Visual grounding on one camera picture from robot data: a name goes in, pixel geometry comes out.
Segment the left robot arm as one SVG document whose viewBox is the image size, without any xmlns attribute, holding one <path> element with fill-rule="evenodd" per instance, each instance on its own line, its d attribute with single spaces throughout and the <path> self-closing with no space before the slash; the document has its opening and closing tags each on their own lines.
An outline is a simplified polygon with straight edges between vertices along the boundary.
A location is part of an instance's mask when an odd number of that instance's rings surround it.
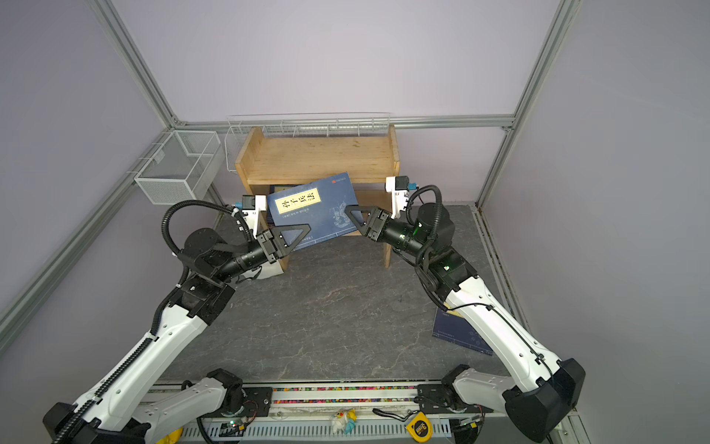
<svg viewBox="0 0 710 444">
<path fill-rule="evenodd" d="M 168 208 L 161 233 L 183 266 L 179 282 L 159 303 L 150 329 L 109 374 L 75 403 L 57 403 L 45 414 L 43 423 L 53 442 L 155 443 L 192 419 L 243 411 L 243 382 L 224 369 L 210 372 L 143 414 L 138 407 L 166 368 L 226 308 L 235 293 L 234 283 L 245 273 L 288 256 L 311 228 L 298 224 L 257 235 L 245 231 L 244 245 L 228 244 L 214 229 L 204 228 L 179 247 L 171 237 L 170 221 L 190 206 L 245 221 L 240 209 L 207 201 L 187 200 Z"/>
</svg>

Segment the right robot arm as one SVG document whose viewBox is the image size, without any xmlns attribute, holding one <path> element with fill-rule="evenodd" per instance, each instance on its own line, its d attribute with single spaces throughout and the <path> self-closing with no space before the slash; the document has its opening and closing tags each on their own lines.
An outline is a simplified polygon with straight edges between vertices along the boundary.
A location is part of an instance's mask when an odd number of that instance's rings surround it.
<svg viewBox="0 0 710 444">
<path fill-rule="evenodd" d="M 494 377 L 469 366 L 449 372 L 442 384 L 458 409 L 479 404 L 505 413 L 523 435 L 543 443 L 577 406 L 586 372 L 575 359 L 563 360 L 527 331 L 497 301 L 483 278 L 453 246 L 455 225 L 440 190 L 428 185 L 432 203 L 403 218 L 376 206 L 348 205 L 345 215 L 362 236 L 408 255 L 417 279 L 435 306 L 456 313 L 481 336 L 508 370 Z"/>
</svg>

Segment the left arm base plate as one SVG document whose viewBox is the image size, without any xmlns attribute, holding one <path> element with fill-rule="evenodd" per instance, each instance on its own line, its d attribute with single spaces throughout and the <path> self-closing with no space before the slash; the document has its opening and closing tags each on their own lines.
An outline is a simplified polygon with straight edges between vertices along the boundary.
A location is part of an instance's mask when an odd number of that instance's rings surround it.
<svg viewBox="0 0 710 444">
<path fill-rule="evenodd" d="M 269 414 L 273 388 L 267 386 L 244 387 L 231 390 L 222 405 L 214 412 L 205 414 L 204 418 L 266 417 Z"/>
</svg>

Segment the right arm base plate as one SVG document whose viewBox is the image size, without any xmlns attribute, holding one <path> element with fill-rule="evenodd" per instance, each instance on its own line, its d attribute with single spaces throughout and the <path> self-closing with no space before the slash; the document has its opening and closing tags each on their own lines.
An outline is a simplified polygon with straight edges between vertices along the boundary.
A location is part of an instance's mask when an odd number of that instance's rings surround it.
<svg viewBox="0 0 710 444">
<path fill-rule="evenodd" d="M 419 384 L 414 401 L 425 414 L 488 414 L 492 410 L 478 404 L 466 404 L 453 389 L 439 382 Z"/>
</svg>

